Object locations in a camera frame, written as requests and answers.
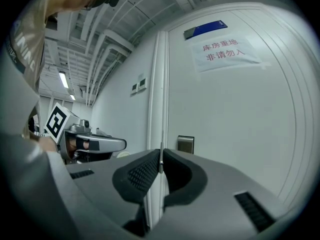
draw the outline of sign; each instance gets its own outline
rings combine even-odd
[[[262,63],[248,40],[234,35],[199,42],[191,50],[198,72]]]

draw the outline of white wall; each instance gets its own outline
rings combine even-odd
[[[150,83],[156,36],[142,41],[129,58],[120,65],[101,89],[92,110],[92,129],[96,128],[127,141],[126,150],[137,153],[146,150],[149,92],[131,95],[139,80]]]
[[[80,119],[88,120],[91,124],[91,117],[92,117],[92,108],[86,106],[85,103],[74,102],[72,106],[72,113],[74,113]]]
[[[299,42],[300,52],[295,56],[297,63],[300,64],[305,60],[303,66],[300,66],[303,74],[302,80],[306,83],[308,93],[303,102],[303,109],[306,114],[305,145],[303,155],[294,157],[290,165],[291,171],[297,172],[296,178],[292,179],[289,174],[287,180],[292,181],[292,188],[286,202],[290,204],[290,207],[293,207],[308,198],[316,187],[315,180],[320,172],[320,46],[315,31],[305,19],[274,6],[269,6],[268,9],[272,12],[277,23],[281,24]],[[303,84],[300,84],[299,88],[301,92],[304,91]]]
[[[49,110],[51,111],[51,109],[52,108],[50,108],[50,98],[40,96],[40,114],[43,125],[45,125],[48,119]]]

